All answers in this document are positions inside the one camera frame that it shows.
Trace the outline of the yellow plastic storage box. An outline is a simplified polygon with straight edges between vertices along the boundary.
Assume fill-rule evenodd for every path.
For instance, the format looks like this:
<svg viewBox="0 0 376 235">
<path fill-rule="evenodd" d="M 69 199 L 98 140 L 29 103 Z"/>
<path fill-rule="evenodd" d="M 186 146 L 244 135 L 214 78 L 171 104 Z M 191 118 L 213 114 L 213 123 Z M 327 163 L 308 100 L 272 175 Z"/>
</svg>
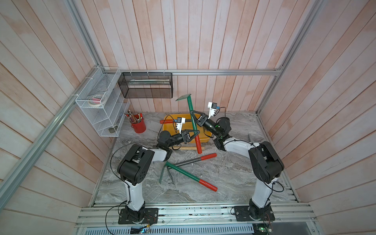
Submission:
<svg viewBox="0 0 376 235">
<path fill-rule="evenodd" d="M 191 119 L 190 114 L 171 114 L 171 116 L 167 116 L 167 119 L 177 119 L 177 117 L 182 117 L 186 119 Z M 187 122 L 183 124 L 182 130 L 193 130 L 192 122 Z M 171 135 L 176 134 L 176 128 L 174 127 L 173 123 L 163 124 L 162 127 L 163 131 L 168 131 Z M 198 128 L 200 131 L 199 138 L 201 143 L 207 143 L 210 140 L 210 137 L 212 136 L 212 133 L 209 132 L 207 129 Z"/>
</svg>

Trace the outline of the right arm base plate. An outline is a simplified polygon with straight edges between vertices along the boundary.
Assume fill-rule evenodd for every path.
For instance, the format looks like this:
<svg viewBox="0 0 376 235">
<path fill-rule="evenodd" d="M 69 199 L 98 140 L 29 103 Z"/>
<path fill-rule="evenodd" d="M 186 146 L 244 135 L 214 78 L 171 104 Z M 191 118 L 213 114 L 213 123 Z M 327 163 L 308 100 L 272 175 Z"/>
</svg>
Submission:
<svg viewBox="0 0 376 235">
<path fill-rule="evenodd" d="M 234 214 L 238 222 L 275 220 L 275 215 L 270 204 L 261 209 L 257 206 L 235 206 Z"/>
</svg>

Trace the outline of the grey speckled hoe red grip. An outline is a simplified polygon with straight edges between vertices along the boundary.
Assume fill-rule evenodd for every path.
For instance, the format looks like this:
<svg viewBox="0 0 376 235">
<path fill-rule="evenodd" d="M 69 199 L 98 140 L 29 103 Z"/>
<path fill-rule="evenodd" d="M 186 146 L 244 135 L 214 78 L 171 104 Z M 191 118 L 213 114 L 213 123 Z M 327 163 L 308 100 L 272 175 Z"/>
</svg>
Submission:
<svg viewBox="0 0 376 235">
<path fill-rule="evenodd" d="M 176 119 L 164 119 L 160 121 L 160 124 L 175 123 Z"/>
</svg>

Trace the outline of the green hoe red grip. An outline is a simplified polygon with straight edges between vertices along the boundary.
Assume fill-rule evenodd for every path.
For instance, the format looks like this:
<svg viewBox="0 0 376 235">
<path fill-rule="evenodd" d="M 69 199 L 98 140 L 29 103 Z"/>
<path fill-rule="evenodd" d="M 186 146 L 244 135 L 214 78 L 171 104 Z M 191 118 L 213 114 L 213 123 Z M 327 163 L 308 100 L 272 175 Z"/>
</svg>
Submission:
<svg viewBox="0 0 376 235">
<path fill-rule="evenodd" d="M 191 111 L 193 111 L 193 103 L 192 103 L 192 98 L 191 94 L 186 94 L 183 96 L 180 96 L 176 101 L 184 100 L 186 99 L 188 102 L 188 107 L 191 115 L 191 122 L 194 130 L 197 130 L 197 125 L 195 122 L 195 114 L 192 114 Z M 195 137 L 195 144 L 196 144 L 196 149 L 198 154 L 202 154 L 202 147 L 201 147 L 201 142 L 199 138 L 199 134 Z"/>
<path fill-rule="evenodd" d="M 197 176 L 194 176 L 193 174 L 191 174 L 191 173 L 189 173 L 189 172 L 181 169 L 180 167 L 178 167 L 176 165 L 171 164 L 170 162 L 166 162 L 165 163 L 165 165 L 164 165 L 164 167 L 162 169 L 161 175 L 160 175 L 159 183 L 162 182 L 163 174 L 164 174 L 165 169 L 167 169 L 167 167 L 170 167 L 170 168 L 172 168 L 172 169 L 180 172 L 181 174 L 183 174 L 183 175 L 185 175 L 185 176 L 187 176 L 187 177 L 189 177 L 189 178 L 197 181 L 201 185 L 203 185 L 203 186 L 205 186 L 205 187 L 213 190 L 214 192 L 217 192 L 217 187 L 216 186 L 213 186 L 212 184 L 210 184 L 210 183 L 208 183 L 208 182 L 206 182 L 206 181 L 198 178 Z"/>
</svg>

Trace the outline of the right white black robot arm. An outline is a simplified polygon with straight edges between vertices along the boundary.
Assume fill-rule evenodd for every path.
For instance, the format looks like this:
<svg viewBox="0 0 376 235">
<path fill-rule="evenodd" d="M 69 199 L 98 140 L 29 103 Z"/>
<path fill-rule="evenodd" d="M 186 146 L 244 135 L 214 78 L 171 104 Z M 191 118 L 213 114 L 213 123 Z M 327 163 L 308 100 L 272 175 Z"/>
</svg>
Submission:
<svg viewBox="0 0 376 235">
<path fill-rule="evenodd" d="M 203 112 L 192 110 L 193 121 L 214 135 L 215 146 L 222 151 L 233 152 L 250 159 L 253 173 L 257 177 L 256 187 L 249 206 L 236 206 L 237 221 L 274 221 L 270 196 L 285 166 L 272 144 L 268 141 L 251 143 L 230 136 L 230 119 L 221 117 L 213 121 Z"/>
</svg>

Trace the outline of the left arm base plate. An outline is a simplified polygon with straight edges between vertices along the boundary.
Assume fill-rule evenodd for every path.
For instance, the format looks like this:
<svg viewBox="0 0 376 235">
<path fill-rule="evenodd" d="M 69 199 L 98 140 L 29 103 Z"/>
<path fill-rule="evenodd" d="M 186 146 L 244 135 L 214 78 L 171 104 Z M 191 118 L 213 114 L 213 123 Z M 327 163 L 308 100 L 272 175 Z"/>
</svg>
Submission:
<svg viewBox="0 0 376 235">
<path fill-rule="evenodd" d="M 121 209 L 118 224 L 149 224 L 158 222 L 158 208 L 141 208 L 139 211 L 126 207 Z"/>
</svg>

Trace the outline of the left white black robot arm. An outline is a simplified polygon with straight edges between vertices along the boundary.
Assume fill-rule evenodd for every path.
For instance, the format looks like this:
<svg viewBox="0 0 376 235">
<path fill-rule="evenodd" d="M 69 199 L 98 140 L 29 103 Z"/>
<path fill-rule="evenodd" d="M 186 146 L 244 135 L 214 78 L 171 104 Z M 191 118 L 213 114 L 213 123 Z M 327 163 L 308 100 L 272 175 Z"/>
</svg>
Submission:
<svg viewBox="0 0 376 235">
<path fill-rule="evenodd" d="M 142 182 L 152 162 L 165 162 L 172 154 L 172 147 L 187 144 L 195 139 L 199 130 L 182 130 L 171 135 L 168 131 L 159 134 L 155 148 L 133 144 L 117 167 L 121 181 L 128 189 L 127 205 L 119 213 L 119 224 L 141 223 L 147 216 Z"/>
</svg>

